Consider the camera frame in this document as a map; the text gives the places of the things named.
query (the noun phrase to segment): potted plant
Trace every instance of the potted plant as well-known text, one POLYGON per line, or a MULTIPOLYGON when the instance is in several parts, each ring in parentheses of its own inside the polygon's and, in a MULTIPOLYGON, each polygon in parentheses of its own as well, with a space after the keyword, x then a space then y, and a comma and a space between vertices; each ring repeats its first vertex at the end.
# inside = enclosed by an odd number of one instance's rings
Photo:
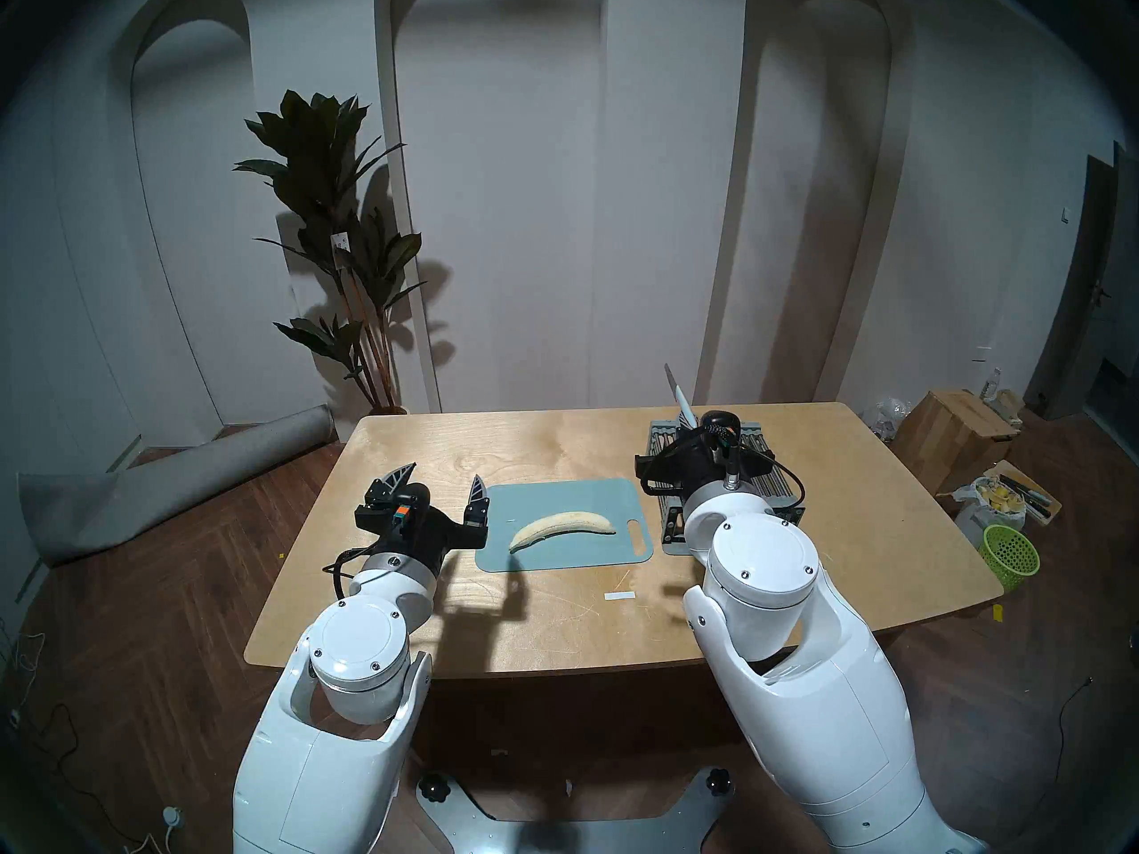
POLYGON ((403 269, 419 253, 419 235, 387 235, 379 210, 357 215, 355 184, 398 143, 364 162, 379 140, 355 155, 355 138, 368 114, 355 97, 341 102, 335 97, 313 95, 308 102, 295 91, 286 91, 280 114, 257 113, 260 122, 246 121, 262 143, 285 161, 251 158, 235 171, 267 178, 277 198, 304 221, 297 232, 297 249, 271 238, 259 241, 284 247, 311 261, 336 286, 347 320, 337 315, 331 323, 319 319, 293 318, 289 326, 277 325, 285 336, 312 352, 343 364, 345 379, 355 381, 372 414, 405 412, 399 405, 392 378, 392 345, 388 319, 393 305, 419 284, 403 285, 403 269), (364 298, 371 302, 376 327, 364 298))

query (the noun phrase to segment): plastic bag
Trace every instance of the plastic bag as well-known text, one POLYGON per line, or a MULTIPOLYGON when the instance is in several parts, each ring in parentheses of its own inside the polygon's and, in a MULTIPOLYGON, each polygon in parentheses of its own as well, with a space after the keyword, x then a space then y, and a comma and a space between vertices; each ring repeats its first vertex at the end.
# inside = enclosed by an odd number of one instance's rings
POLYGON ((1021 510, 1016 512, 999 511, 990 504, 985 493, 1000 486, 1000 481, 993 477, 977 477, 973 483, 953 492, 956 501, 965 502, 965 507, 958 511, 953 522, 974 548, 981 547, 981 540, 989 526, 1009 526, 1017 532, 1024 528, 1027 507, 1023 499, 1017 496, 1021 510))
POLYGON ((902 419, 910 414, 912 409, 912 404, 906 401, 887 397, 872 410, 862 413, 862 421, 878 435, 883 443, 890 443, 898 434, 898 426, 902 424, 902 419))

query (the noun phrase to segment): wooden table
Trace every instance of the wooden table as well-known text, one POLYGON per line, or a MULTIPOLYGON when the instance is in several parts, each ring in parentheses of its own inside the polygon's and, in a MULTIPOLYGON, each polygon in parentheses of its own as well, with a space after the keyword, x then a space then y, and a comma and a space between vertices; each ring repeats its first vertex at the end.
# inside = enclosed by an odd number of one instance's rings
MULTIPOLYGON (((806 484, 802 528, 835 584, 876 631, 993 600, 995 576, 952 520, 839 403, 727 408, 757 421, 806 484)), ((353 512, 371 481, 410 461, 432 502, 461 519, 470 478, 500 483, 632 478, 648 424, 675 408, 442 413, 361 420, 301 528, 257 618, 245 659, 282 667, 304 629, 335 599, 321 567, 371 542, 353 512)), ((680 598, 704 569, 661 548, 656 499, 641 496, 650 559, 533 573, 484 573, 474 551, 445 560, 434 616, 411 637, 435 674, 475 678, 638 667, 702 658, 680 598), (605 600, 611 591, 636 599, 605 600)), ((349 564, 354 572, 362 560, 349 564)))

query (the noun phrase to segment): plastic bottle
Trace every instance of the plastic bottle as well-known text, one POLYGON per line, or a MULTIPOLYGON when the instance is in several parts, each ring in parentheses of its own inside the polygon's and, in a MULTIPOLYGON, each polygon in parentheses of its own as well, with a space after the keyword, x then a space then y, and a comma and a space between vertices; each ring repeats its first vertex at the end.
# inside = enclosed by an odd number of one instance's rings
POLYGON ((982 401, 992 401, 997 399, 997 388, 1000 385, 1000 368, 994 367, 993 373, 985 380, 984 387, 981 389, 982 401))

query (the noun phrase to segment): banana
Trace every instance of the banana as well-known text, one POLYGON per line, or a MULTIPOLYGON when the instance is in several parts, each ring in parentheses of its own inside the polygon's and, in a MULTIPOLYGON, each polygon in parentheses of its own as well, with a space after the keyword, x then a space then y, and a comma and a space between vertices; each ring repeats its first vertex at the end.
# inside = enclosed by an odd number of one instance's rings
POLYGON ((599 514, 588 511, 565 511, 542 517, 518 529, 517 535, 510 540, 510 553, 528 548, 534 542, 549 539, 551 535, 560 535, 564 532, 596 532, 601 535, 615 535, 616 529, 613 524, 599 514))

